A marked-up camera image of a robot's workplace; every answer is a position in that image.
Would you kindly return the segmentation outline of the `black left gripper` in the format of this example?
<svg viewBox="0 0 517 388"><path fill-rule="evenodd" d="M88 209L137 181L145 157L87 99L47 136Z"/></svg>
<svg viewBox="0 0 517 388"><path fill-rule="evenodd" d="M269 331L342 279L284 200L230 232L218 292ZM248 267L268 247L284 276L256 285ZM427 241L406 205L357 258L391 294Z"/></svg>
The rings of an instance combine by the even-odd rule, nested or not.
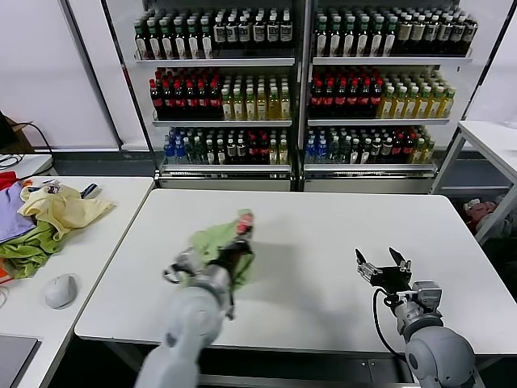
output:
<svg viewBox="0 0 517 388"><path fill-rule="evenodd" d="M211 265L225 269L232 280L236 279L237 267L244 255L252 255L251 245L243 238L235 238L229 247L221 248L218 256L211 260Z"/></svg>

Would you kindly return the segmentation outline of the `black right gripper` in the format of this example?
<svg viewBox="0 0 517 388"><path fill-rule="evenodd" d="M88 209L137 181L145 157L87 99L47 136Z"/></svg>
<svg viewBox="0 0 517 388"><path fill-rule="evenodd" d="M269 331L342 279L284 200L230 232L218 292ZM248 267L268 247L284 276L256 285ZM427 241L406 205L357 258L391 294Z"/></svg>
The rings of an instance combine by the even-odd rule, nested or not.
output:
<svg viewBox="0 0 517 388"><path fill-rule="evenodd" d="M369 263L362 252L356 248L355 257L358 273L365 279L370 280L374 287L380 287L384 291L407 291L410 290L411 260L405 259L401 252L389 247L389 254L397 266L381 267L376 269Z"/></svg>

